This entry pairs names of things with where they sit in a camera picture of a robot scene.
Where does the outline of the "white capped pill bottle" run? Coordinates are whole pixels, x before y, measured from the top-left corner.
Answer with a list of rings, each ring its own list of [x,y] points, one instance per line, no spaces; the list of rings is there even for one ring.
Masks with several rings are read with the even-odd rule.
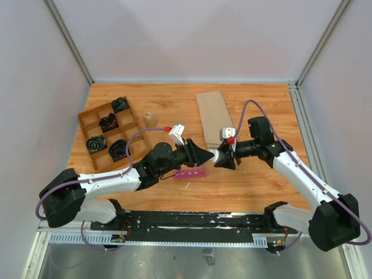
[[[210,159],[213,164],[226,162],[226,154],[223,151],[218,149],[209,149],[208,151],[213,154],[213,157]]]

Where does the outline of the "pink weekly pill organizer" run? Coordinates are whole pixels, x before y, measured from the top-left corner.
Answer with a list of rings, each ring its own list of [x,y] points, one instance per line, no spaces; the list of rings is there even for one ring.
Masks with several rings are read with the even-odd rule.
[[[194,167],[194,168],[182,168],[181,170],[175,170],[174,176],[175,180],[191,180],[196,178],[207,177],[207,169],[205,166]]]

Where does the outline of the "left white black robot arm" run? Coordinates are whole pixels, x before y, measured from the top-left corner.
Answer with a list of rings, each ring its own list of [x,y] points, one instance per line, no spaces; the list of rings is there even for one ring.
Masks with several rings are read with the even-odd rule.
[[[198,147],[191,139],[173,149],[160,142],[133,167],[98,174],[77,174],[74,169],[61,171],[40,193],[50,228],[59,228],[71,221],[98,221],[112,230],[124,224],[124,215],[114,201],[99,197],[124,191],[140,191],[157,184],[160,178],[181,166],[198,167],[214,160],[217,152]]]

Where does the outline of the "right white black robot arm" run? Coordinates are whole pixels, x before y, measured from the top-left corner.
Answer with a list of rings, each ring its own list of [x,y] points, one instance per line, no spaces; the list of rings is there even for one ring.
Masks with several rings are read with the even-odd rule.
[[[215,167],[234,170],[243,158],[256,156],[282,174],[306,199],[310,211],[279,201],[264,209],[263,225],[271,233],[283,227],[310,236],[322,251],[329,251],[360,236],[359,205],[342,195],[312,172],[290,145],[274,137],[263,116],[248,120],[251,139],[237,141],[234,128],[220,130],[221,145],[214,150]]]

